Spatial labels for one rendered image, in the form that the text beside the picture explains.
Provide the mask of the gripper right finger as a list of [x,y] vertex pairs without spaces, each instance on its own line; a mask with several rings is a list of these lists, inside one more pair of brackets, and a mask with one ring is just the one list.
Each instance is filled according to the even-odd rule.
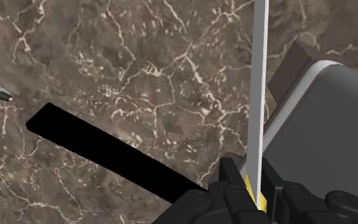
[[267,216],[278,224],[358,224],[357,196],[333,190],[317,197],[302,184],[284,181],[265,158],[261,193]]

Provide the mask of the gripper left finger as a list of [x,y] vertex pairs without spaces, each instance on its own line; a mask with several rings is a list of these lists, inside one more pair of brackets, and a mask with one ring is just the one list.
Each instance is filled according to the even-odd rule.
[[219,180],[188,190],[152,224],[271,224],[259,210],[232,158],[219,161]]

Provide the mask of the long white stick yellow end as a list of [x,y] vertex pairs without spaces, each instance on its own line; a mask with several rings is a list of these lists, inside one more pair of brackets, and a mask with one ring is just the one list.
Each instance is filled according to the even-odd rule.
[[254,0],[247,158],[240,170],[247,181],[247,189],[254,204],[264,212],[266,211],[267,202],[261,193],[261,166],[265,120],[268,13],[269,0]]

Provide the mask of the grey box with white edge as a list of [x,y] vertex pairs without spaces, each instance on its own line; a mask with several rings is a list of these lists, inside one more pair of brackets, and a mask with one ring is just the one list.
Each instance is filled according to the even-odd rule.
[[332,60],[313,63],[270,120],[250,128],[250,154],[240,172],[256,204],[266,198],[266,164],[318,197],[333,190],[358,197],[357,71]]

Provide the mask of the brown block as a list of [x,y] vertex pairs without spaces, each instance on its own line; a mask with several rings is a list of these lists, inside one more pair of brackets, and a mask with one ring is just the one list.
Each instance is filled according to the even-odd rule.
[[268,89],[276,103],[282,104],[308,68],[323,59],[326,59],[326,55],[316,48],[302,41],[295,41],[268,83]]

